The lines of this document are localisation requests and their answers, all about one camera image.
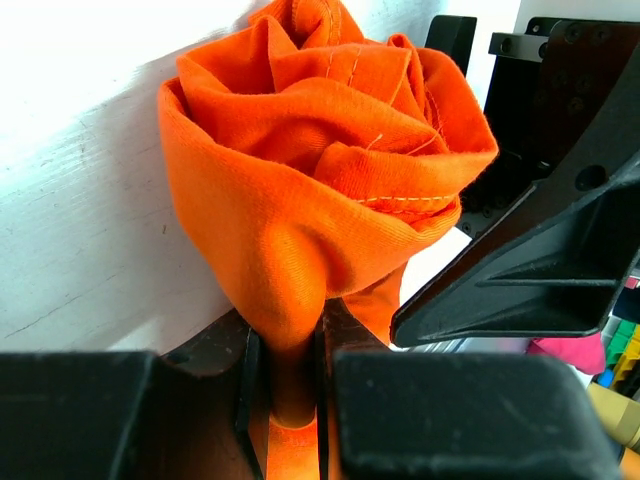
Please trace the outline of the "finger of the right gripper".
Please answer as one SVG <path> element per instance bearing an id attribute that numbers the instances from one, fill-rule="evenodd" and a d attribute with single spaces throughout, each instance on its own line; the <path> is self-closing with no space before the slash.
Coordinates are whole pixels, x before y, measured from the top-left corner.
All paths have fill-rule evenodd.
<path id="1" fill-rule="evenodd" d="M 583 337 L 639 260 L 639 156 L 570 156 L 394 315 L 391 340 Z"/>

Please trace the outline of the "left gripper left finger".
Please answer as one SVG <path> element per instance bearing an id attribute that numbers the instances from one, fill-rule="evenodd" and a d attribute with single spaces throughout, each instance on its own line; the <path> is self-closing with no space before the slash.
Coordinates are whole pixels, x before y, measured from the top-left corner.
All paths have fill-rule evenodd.
<path id="1" fill-rule="evenodd" d="M 265 359 L 232 310 L 163 359 L 183 375 L 169 388 L 169 453 L 184 479 L 265 477 Z"/>

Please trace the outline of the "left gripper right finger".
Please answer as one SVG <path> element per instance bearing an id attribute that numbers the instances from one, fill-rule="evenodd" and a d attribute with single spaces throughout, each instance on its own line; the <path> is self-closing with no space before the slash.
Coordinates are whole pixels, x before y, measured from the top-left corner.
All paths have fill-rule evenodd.
<path id="1" fill-rule="evenodd" d="M 314 330 L 318 461 L 322 480 L 342 478 L 334 357 L 341 350 L 371 349 L 384 350 L 385 344 L 348 311 L 342 299 L 328 300 Z"/>

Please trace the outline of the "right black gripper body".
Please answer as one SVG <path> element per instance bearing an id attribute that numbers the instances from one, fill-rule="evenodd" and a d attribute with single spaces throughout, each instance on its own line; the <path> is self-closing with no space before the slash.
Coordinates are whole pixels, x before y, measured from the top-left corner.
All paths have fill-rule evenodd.
<path id="1" fill-rule="evenodd" d="M 639 44 L 636 21 L 533 17 L 491 36 L 484 114 L 497 159 L 462 193 L 458 227 L 478 235 L 550 175 L 598 113 Z"/>

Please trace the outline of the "orange t shirt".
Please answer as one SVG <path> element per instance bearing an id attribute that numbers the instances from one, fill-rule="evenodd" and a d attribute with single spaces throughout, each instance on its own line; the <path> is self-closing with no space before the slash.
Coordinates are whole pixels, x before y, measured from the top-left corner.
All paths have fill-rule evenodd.
<path id="1" fill-rule="evenodd" d="M 180 223 L 265 342 L 267 475 L 319 475 L 313 331 L 327 300 L 381 342 L 408 260 L 458 222 L 498 145 L 464 75 L 338 1 L 274 1 L 158 93 Z"/>

